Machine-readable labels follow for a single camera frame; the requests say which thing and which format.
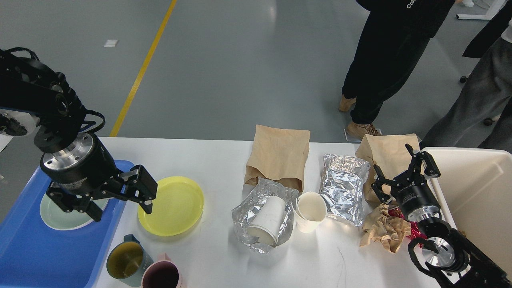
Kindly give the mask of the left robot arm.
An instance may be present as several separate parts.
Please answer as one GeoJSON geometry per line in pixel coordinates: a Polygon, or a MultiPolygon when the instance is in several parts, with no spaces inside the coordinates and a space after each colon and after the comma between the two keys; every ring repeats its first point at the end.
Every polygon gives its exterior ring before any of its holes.
{"type": "Polygon", "coordinates": [[[43,64],[28,48],[1,51],[1,108],[38,118],[34,144],[43,155],[41,170],[50,177],[46,195],[63,211],[86,213],[100,221],[95,200],[133,201],[152,213],[157,182],[143,165],[117,168],[96,132],[105,117],[86,109],[64,73],[43,64]]]}

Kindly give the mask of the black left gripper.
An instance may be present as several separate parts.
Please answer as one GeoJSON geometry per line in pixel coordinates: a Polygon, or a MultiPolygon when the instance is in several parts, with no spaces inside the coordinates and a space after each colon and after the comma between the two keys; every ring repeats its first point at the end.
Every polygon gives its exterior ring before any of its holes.
{"type": "Polygon", "coordinates": [[[128,172],[119,170],[104,144],[93,134],[79,133],[66,149],[44,154],[40,167],[53,180],[46,195],[63,212],[86,213],[99,222],[103,211],[93,201],[94,194],[94,199],[133,201],[144,213],[152,213],[158,188],[152,175],[143,165],[128,172]]]}

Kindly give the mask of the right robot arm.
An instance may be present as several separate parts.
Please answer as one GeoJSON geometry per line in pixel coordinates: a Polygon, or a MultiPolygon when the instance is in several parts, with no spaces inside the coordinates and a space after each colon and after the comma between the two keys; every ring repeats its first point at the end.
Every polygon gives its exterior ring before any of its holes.
{"type": "Polygon", "coordinates": [[[510,288],[506,272],[442,219],[441,206],[427,184],[428,179],[441,175],[432,155],[409,144],[405,148],[411,155],[408,169],[386,179],[374,165],[372,189],[383,204],[396,200],[405,220],[415,222],[426,236],[415,237],[408,244],[417,270],[434,278],[442,288],[510,288]]]}

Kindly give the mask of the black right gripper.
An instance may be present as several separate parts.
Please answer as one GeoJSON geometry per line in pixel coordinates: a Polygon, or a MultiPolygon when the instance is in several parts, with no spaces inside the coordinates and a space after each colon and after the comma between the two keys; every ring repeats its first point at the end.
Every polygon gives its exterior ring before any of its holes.
{"type": "Polygon", "coordinates": [[[426,184],[424,175],[437,178],[441,173],[430,153],[414,150],[409,144],[405,144],[405,148],[412,157],[408,169],[394,179],[386,179],[380,166],[374,164],[376,177],[371,187],[382,204],[390,205],[395,201],[407,221],[419,222],[440,212],[440,204],[426,184]],[[383,185],[391,188],[390,194],[384,193],[383,185]]]}

